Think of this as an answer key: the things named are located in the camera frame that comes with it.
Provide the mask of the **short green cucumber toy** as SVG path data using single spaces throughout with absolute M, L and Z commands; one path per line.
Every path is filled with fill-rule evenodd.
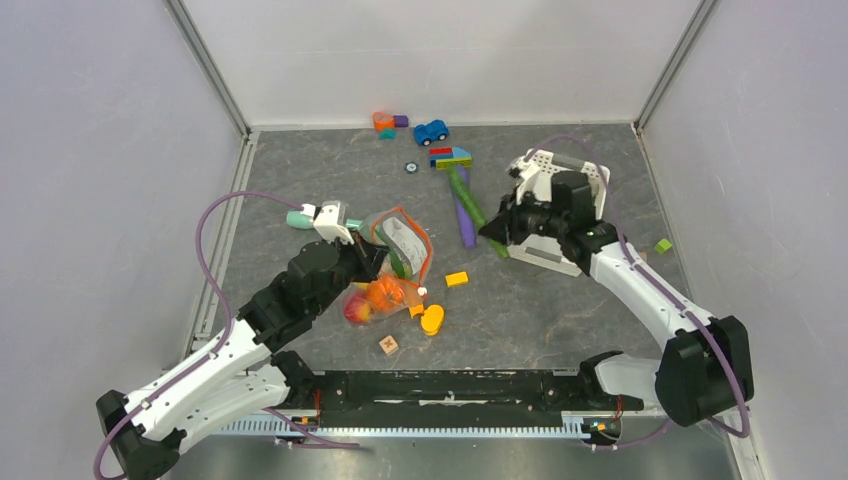
M 392 240 L 381 227 L 376 228 L 375 234 L 379 241 L 388 248 L 389 265 L 393 274 L 400 279 L 409 280 L 412 277 L 411 267 L 402 259 Z

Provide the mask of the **red apple toy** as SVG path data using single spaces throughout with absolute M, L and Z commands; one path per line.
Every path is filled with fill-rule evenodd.
M 344 318 L 355 325 L 365 325 L 371 321 L 373 312 L 370 302 L 363 294 L 353 293 L 343 303 Z

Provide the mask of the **orange pumpkin toy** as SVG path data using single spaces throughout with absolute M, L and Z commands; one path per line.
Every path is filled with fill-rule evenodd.
M 365 298 L 375 311 L 388 312 L 405 303 L 402 285 L 393 275 L 382 274 L 378 279 L 369 283 L 365 290 Z

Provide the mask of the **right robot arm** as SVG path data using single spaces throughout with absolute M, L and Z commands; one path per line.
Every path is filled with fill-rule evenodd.
M 546 175 L 512 167 L 504 196 L 482 236 L 508 246 L 531 236 L 554 247 L 585 275 L 612 292 L 662 349 L 658 360 L 620 351 L 580 365 L 580 400 L 602 408 L 617 395 L 660 406 L 680 426 L 691 426 L 754 396 L 746 327 L 734 316 L 717 318 L 662 279 L 611 223 L 597 218 L 588 176 L 565 170 Z

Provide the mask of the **clear zip bag orange zipper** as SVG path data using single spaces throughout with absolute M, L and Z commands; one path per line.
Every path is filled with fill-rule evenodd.
M 424 281 L 434 250 L 425 229 L 401 206 L 371 214 L 356 229 L 369 244 L 387 251 L 374 280 L 356 281 L 343 303 L 343 315 L 365 325 L 424 303 Z

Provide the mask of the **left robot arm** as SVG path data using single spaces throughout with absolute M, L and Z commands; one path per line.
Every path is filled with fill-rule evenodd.
M 285 346 L 353 283 L 378 277 L 388 248 L 361 237 L 304 245 L 285 270 L 243 305 L 212 341 L 147 385 L 109 390 L 95 408 L 104 433 L 93 466 L 112 452 L 123 479 L 158 479 L 221 426 L 285 402 L 306 405 L 313 379 L 287 366 Z

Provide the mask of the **long green cucumber toy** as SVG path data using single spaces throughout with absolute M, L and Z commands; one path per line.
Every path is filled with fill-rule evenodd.
M 473 231 L 472 237 L 477 238 L 479 230 L 487 222 L 483 209 L 474 197 L 468 180 L 470 173 L 465 167 L 451 166 L 447 169 L 451 191 L 468 217 L 467 223 Z

